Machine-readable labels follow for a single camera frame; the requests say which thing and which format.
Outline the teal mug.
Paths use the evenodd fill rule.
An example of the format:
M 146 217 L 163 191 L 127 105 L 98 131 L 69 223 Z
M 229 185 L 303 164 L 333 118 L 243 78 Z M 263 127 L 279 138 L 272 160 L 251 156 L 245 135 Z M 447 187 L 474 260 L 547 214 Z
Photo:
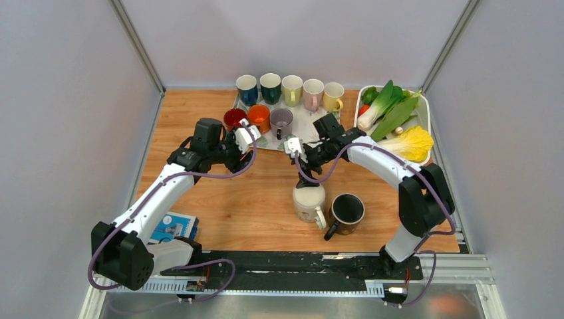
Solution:
M 281 98 L 281 77 L 275 73 L 267 73 L 259 79 L 261 95 L 265 103 L 274 105 Z

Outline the red mug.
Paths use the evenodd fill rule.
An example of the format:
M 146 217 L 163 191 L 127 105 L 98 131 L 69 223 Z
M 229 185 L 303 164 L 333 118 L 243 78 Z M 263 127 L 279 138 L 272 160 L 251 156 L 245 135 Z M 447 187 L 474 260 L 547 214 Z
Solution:
M 234 128 L 241 128 L 240 122 L 242 120 L 248 120 L 247 113 L 245 110 L 232 108 L 228 110 L 223 116 L 223 123 L 227 131 L 232 131 Z

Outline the orange mug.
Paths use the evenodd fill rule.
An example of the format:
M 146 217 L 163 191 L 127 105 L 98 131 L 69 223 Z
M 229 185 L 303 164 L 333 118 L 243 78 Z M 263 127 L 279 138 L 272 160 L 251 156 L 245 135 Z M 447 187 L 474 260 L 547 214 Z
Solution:
M 261 135 L 266 134 L 270 130 L 269 115 L 269 108 L 262 104 L 252 106 L 247 113 L 249 122 L 257 126 Z

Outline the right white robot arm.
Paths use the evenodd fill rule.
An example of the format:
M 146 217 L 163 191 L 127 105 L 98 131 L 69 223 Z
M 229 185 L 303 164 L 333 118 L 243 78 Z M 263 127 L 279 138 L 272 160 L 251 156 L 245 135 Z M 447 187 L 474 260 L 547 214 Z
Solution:
M 456 227 L 452 219 L 455 206 L 442 168 L 434 163 L 420 166 L 384 149 L 359 128 L 345 130 L 332 114 L 313 123 L 319 141 L 315 146 L 290 138 L 284 151 L 297 166 L 300 179 L 316 183 L 312 172 L 321 173 L 326 163 L 338 159 L 359 165 L 393 186 L 398 192 L 400 226 L 381 248 L 380 271 L 396 278 L 406 269 L 406 259 L 426 239 L 439 234 L 436 227 L 447 221 L 450 234 Z

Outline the pale yellow mug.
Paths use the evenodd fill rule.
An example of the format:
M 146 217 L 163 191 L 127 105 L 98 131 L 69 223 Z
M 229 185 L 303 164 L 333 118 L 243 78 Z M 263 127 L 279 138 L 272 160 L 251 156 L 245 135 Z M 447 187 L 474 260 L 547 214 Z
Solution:
M 337 82 L 325 84 L 323 92 L 323 108 L 327 112 L 340 111 L 344 106 L 342 101 L 344 93 L 345 88 Z

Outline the blue mug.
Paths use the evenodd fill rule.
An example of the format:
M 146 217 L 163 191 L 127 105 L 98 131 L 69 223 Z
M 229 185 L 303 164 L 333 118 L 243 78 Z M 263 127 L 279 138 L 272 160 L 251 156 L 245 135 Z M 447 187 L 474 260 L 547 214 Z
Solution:
M 257 103 L 258 88 L 256 77 L 250 74 L 241 75 L 235 83 L 239 97 L 246 106 L 253 106 Z

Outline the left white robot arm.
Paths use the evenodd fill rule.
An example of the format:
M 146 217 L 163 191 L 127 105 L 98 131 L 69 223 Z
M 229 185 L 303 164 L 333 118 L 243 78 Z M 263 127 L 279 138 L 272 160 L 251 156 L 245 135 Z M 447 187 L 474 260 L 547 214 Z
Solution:
M 95 281 L 95 274 L 111 280 L 111 288 L 138 290 L 163 270 L 181 269 L 191 276 L 199 273 L 204 265 L 203 256 L 196 253 L 199 243 L 176 236 L 152 244 L 152 233 L 174 203 L 201 178 L 219 177 L 210 173 L 213 165 L 224 165 L 228 179 L 247 171 L 256 158 L 260 137 L 257 126 L 247 120 L 240 120 L 231 130 L 213 118 L 198 120 L 193 135 L 170 154 L 143 195 L 113 222 L 99 222 L 92 229 L 87 270 L 90 285 L 108 290 Z

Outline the pink mug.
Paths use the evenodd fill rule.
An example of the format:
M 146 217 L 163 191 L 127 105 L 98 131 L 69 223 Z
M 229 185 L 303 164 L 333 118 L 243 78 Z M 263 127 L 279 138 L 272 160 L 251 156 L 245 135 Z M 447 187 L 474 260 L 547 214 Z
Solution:
M 303 104 L 306 110 L 316 112 L 322 102 L 325 86 L 318 79 L 308 79 L 303 83 Z

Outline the cream cat pattern mug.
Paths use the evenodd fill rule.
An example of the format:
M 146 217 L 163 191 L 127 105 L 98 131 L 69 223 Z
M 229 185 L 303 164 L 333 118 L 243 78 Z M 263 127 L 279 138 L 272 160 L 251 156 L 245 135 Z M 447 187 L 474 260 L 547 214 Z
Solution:
M 293 202 L 298 218 L 306 223 L 316 223 L 320 230 L 327 227 L 325 199 L 325 188 L 321 184 L 293 188 Z

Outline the mauve mug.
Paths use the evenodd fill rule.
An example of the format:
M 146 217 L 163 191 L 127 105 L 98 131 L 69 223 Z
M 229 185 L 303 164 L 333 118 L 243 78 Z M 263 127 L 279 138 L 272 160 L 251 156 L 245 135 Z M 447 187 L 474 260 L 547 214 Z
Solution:
M 293 113 L 287 108 L 276 108 L 270 113 L 271 131 L 277 140 L 282 140 L 292 134 Z

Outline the light green faceted mug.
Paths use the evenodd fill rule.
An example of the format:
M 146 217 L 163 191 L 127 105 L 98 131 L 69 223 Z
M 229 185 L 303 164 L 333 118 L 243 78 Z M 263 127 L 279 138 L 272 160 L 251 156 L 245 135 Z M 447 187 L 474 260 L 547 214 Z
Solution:
M 288 107 L 296 107 L 301 102 L 303 80 L 297 75 L 287 75 L 282 81 L 284 103 Z

